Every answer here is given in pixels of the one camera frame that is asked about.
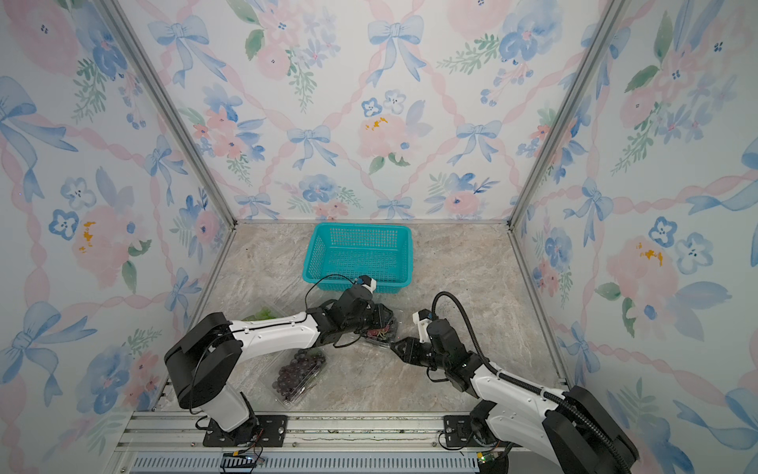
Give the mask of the red grape bunch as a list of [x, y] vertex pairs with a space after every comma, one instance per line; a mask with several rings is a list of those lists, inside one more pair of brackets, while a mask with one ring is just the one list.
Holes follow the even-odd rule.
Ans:
[[369, 330], [366, 333], [366, 339], [369, 342], [377, 344], [390, 344], [396, 340], [397, 337], [397, 324], [395, 322], [389, 323], [387, 326], [381, 329]]

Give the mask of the clear plastic clamshell container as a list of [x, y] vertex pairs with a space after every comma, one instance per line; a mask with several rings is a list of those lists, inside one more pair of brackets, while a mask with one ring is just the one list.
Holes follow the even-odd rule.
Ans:
[[258, 298], [245, 307], [241, 312], [240, 319], [242, 321], [257, 322], [278, 319], [283, 316], [284, 312], [276, 304]]

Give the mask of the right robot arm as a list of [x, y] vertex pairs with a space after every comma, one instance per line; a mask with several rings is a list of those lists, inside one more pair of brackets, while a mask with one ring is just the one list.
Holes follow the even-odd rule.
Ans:
[[391, 344], [408, 365], [443, 371], [457, 390], [479, 399], [471, 412], [491, 444], [512, 442], [560, 466], [565, 473], [629, 473], [637, 446], [586, 389], [549, 389], [518, 378], [466, 349], [445, 319], [422, 323], [417, 338]]

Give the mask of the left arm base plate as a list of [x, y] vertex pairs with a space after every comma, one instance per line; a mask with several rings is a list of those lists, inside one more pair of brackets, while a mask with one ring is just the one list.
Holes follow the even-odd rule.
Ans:
[[205, 428], [205, 448], [246, 448], [253, 444], [260, 448], [281, 448], [287, 432], [288, 416], [262, 415], [243, 423], [231, 432], [225, 432], [210, 420]]

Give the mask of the green grape bunch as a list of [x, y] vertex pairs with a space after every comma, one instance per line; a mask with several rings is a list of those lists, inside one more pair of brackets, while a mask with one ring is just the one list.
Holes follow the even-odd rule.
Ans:
[[245, 318], [245, 321], [266, 321], [278, 318], [278, 312], [274, 311], [270, 306], [264, 306], [252, 315]]

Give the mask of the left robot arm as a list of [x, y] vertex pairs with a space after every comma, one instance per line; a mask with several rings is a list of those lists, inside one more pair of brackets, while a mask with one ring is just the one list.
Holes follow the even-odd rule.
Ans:
[[392, 310], [373, 301], [367, 284], [355, 284], [336, 300], [292, 316], [265, 321], [229, 320], [221, 312], [203, 317], [167, 351], [164, 363], [178, 404], [200, 412], [232, 433], [256, 419], [229, 377], [253, 357], [333, 345], [347, 334], [366, 336], [386, 329]]

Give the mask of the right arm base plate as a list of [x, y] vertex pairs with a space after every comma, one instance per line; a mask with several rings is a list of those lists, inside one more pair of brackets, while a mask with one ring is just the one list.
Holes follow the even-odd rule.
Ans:
[[470, 415], [446, 415], [442, 418], [440, 444], [450, 450], [483, 448], [493, 450], [505, 442], [498, 440], [487, 424]]

